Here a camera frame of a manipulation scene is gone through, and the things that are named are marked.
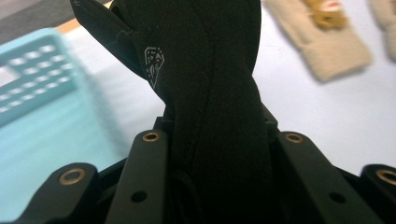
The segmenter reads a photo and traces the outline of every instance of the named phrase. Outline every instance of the tan fabric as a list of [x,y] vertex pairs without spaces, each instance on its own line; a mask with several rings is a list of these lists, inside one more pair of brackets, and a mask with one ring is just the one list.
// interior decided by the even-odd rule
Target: tan fabric
[[324,31],[311,20],[301,0],[265,3],[319,80],[346,75],[372,62],[369,50],[350,25]]
[[396,1],[370,0],[370,5],[378,24],[385,31],[389,56],[396,62]]

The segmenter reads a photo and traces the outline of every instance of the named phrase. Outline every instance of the black fabric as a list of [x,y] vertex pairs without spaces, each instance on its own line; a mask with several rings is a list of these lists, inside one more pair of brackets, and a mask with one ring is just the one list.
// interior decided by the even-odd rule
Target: black fabric
[[[186,189],[196,190],[206,223],[262,223],[272,177],[251,76],[260,1],[115,0],[111,11],[93,0],[71,3],[78,21],[147,79],[174,116],[171,172],[181,171],[193,187],[178,181],[171,188],[192,199]],[[175,197],[182,210],[197,204]],[[177,220],[194,220],[192,214]]]

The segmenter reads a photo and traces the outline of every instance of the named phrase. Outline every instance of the white surface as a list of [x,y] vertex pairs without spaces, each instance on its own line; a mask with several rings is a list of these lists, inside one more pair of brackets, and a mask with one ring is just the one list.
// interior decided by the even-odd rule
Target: white surface
[[307,135],[335,166],[359,175],[366,164],[396,167],[396,63],[366,1],[342,1],[356,33],[372,52],[363,71],[321,83],[262,8],[254,77],[281,131]]

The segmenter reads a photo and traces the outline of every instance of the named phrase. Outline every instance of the blue plastic basket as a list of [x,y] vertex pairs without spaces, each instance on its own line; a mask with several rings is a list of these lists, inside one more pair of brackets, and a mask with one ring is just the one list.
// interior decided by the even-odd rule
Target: blue plastic basket
[[59,167],[102,170],[124,157],[93,82],[54,29],[0,46],[0,221],[16,218]]
[[0,47],[0,127],[73,91],[74,66],[56,31],[43,29]]

